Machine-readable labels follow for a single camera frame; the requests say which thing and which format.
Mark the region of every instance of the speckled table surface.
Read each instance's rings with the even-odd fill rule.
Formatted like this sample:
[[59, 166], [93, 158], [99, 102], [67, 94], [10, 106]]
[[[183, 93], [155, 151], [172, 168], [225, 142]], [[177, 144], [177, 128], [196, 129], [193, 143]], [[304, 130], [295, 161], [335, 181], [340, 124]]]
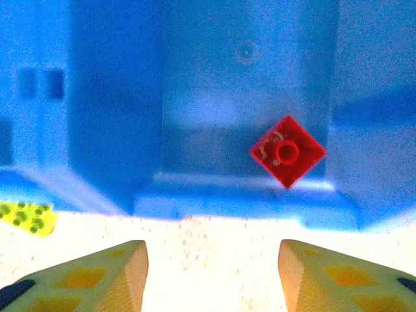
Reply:
[[286, 311], [282, 239], [298, 239], [416, 275], [416, 224], [381, 233], [311, 231], [288, 220], [141, 218], [60, 213], [46, 239], [0, 223], [0, 288], [133, 239], [148, 245], [143, 312]]

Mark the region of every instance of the yellow plastic part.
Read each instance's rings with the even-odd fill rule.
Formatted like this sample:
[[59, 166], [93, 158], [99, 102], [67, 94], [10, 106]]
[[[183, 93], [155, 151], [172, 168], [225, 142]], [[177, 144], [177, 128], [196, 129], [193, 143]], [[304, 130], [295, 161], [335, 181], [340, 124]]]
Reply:
[[40, 237], [50, 235], [57, 223], [58, 214], [52, 205], [0, 202], [0, 220]]
[[2, 312], [140, 312], [148, 275], [143, 240], [132, 240], [21, 280], [36, 284]]
[[297, 240], [278, 266], [288, 312], [416, 311], [416, 277], [393, 268]]

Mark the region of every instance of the red lego brick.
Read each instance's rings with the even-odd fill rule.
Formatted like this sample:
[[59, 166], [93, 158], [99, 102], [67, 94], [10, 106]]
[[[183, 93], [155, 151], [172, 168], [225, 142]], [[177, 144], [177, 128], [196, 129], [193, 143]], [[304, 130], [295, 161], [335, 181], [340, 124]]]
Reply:
[[289, 189], [325, 157], [326, 150], [296, 120], [286, 116], [250, 153]]

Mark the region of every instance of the blue plastic box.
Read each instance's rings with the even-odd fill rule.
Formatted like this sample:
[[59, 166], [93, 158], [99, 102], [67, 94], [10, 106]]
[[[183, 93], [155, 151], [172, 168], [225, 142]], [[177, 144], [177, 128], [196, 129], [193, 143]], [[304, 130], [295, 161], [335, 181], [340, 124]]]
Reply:
[[[3, 0], [0, 183], [56, 210], [295, 218], [416, 210], [416, 4]], [[287, 191], [249, 149], [292, 115], [328, 151]]]

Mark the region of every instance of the white surface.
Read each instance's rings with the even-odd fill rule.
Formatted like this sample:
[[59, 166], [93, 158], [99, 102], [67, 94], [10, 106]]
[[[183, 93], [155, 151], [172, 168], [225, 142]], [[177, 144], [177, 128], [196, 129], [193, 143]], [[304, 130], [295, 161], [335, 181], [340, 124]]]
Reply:
[[46, 239], [0, 222], [0, 288], [24, 275], [133, 239], [149, 274], [142, 312], [286, 311], [282, 239], [298, 239], [416, 275], [416, 225], [385, 233], [310, 231], [285, 220], [140, 218], [60, 213]]

